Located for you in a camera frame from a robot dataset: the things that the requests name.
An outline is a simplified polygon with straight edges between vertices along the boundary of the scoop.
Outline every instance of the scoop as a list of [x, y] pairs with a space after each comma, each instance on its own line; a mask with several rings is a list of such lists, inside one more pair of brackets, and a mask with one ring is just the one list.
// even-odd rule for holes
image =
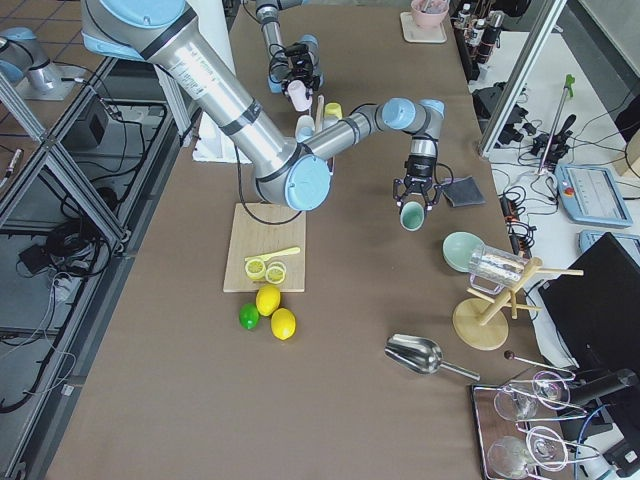
[[273, 257], [284, 257], [285, 255], [295, 255], [296, 253], [300, 253], [300, 247], [289, 247], [284, 250], [278, 250], [277, 252], [263, 253], [262, 255], [254, 255], [252, 257], [245, 257], [244, 261], [248, 262], [249, 260], [262, 260], [266, 262], [271, 260]]
[[424, 337], [396, 333], [387, 339], [384, 353], [395, 361], [422, 375], [436, 373], [440, 367], [469, 377], [476, 382], [480, 375], [442, 359], [442, 350], [436, 342]]

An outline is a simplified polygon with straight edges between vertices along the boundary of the lime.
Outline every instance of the lime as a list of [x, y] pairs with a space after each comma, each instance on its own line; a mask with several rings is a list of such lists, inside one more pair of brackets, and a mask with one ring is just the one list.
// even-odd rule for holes
[[264, 275], [264, 279], [274, 285], [279, 285], [284, 282], [284, 277], [287, 275], [287, 267], [282, 262], [271, 262], [267, 267], [267, 272]]
[[247, 330], [253, 330], [260, 322], [260, 313], [253, 303], [245, 303], [240, 308], [240, 325]]
[[290, 338], [296, 332], [296, 317], [286, 308], [279, 308], [271, 317], [271, 332], [280, 340]]
[[256, 295], [256, 307], [260, 315], [268, 317], [280, 306], [280, 290], [274, 285], [260, 287]]

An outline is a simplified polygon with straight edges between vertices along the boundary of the bowl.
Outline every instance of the bowl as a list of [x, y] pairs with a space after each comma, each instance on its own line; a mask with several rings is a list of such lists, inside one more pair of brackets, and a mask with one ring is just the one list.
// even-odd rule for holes
[[444, 260], [454, 270], [467, 273], [471, 252], [478, 245], [484, 245], [484, 242], [473, 233], [454, 232], [447, 236], [442, 243]]
[[449, 13], [449, 0], [431, 0], [430, 9], [433, 7], [436, 10], [440, 10], [440, 13], [424, 13], [420, 9], [425, 0], [412, 0], [411, 1], [411, 16], [413, 21], [420, 28], [434, 28], [442, 23]]

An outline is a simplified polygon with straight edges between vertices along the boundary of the wine glass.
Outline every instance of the wine glass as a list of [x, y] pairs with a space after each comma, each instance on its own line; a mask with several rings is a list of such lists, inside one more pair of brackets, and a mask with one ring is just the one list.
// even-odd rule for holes
[[511, 380], [500, 387], [493, 405], [498, 415], [513, 422], [558, 420], [557, 417], [536, 418], [536, 414], [540, 405], [555, 411], [571, 406], [569, 387], [557, 373], [542, 370], [531, 380]]
[[487, 452], [488, 466], [504, 478], [545, 479], [536, 467], [550, 472], [562, 470], [569, 462], [569, 452], [562, 438], [548, 427], [534, 427], [525, 440], [504, 436]]

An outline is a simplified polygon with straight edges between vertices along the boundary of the pink cup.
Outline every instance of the pink cup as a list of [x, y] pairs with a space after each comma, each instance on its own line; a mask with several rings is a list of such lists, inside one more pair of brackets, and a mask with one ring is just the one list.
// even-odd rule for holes
[[411, 16], [420, 28], [434, 28], [442, 23], [449, 13], [449, 0], [431, 0], [430, 9], [440, 10], [440, 13], [423, 13], [420, 11], [427, 0], [411, 0]]

